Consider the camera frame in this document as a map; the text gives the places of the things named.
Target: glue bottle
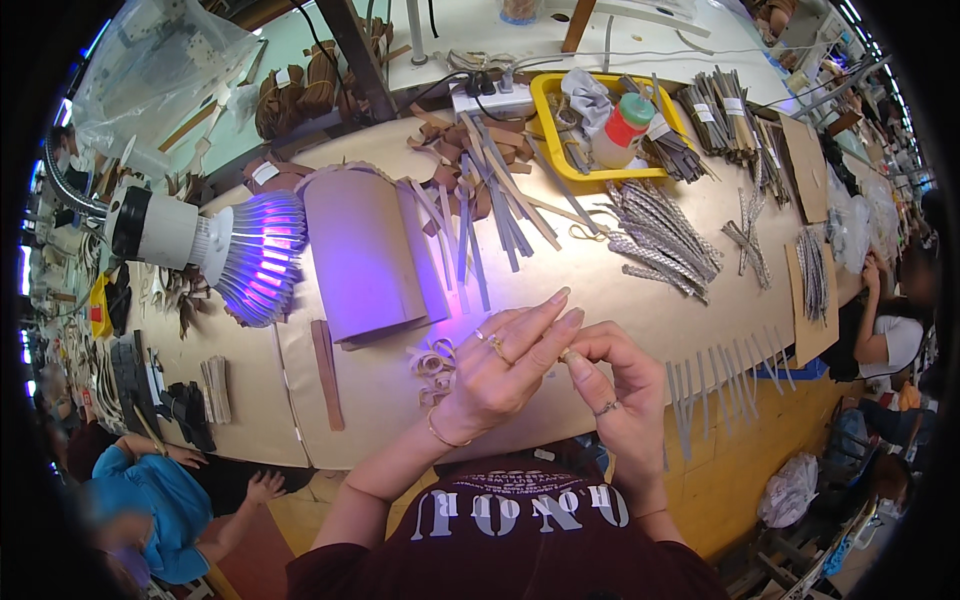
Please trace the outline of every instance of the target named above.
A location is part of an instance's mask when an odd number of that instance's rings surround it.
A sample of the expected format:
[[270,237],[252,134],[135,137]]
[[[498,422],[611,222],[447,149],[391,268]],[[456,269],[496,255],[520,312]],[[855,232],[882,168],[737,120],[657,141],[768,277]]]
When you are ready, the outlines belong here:
[[590,140],[593,158],[608,169],[627,166],[636,156],[636,147],[655,113],[649,100],[634,92],[624,94],[607,122]]

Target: gold bangle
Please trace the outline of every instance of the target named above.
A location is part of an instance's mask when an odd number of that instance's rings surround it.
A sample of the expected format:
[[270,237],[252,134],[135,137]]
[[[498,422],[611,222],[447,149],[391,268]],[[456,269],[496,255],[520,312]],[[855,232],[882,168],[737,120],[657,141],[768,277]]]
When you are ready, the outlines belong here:
[[444,436],[437,433],[437,430],[433,428],[433,420],[431,419],[431,417],[433,417],[433,411],[437,410],[437,406],[434,406],[433,408],[431,408],[430,411],[426,414],[426,426],[430,428],[430,433],[432,433],[435,438],[437,438],[444,444],[450,446],[451,448],[462,448],[465,445],[470,445],[470,442],[473,442],[473,440],[467,440],[466,444],[454,444],[453,442],[448,442],[447,440],[444,439]]

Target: green bottle cap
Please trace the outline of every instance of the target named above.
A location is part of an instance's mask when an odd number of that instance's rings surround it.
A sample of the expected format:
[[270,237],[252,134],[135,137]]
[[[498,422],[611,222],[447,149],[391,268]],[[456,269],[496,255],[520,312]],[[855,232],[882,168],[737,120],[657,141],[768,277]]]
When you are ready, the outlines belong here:
[[657,113],[654,103],[634,92],[621,96],[620,104],[616,105],[616,108],[623,115],[623,119],[638,130],[646,128]]

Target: red label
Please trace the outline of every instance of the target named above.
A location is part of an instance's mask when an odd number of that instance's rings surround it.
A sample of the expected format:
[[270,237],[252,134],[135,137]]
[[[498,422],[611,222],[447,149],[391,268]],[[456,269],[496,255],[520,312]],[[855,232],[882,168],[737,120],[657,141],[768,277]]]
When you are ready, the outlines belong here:
[[630,143],[634,141],[634,138],[638,135],[643,135],[647,129],[643,128],[642,131],[635,130],[630,126],[629,123],[627,123],[626,119],[623,118],[623,115],[620,114],[620,111],[614,108],[610,118],[607,119],[607,122],[603,126],[603,131],[607,134],[607,137],[610,139],[610,141],[617,146],[620,146],[621,148],[629,148]]

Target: stack of paper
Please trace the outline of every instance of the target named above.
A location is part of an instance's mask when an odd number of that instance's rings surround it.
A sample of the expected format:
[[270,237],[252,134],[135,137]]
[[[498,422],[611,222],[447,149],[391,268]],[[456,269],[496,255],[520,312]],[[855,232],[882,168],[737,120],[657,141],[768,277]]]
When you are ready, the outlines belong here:
[[227,359],[213,356],[200,363],[204,373],[204,409],[206,422],[229,423],[230,404],[227,395]]

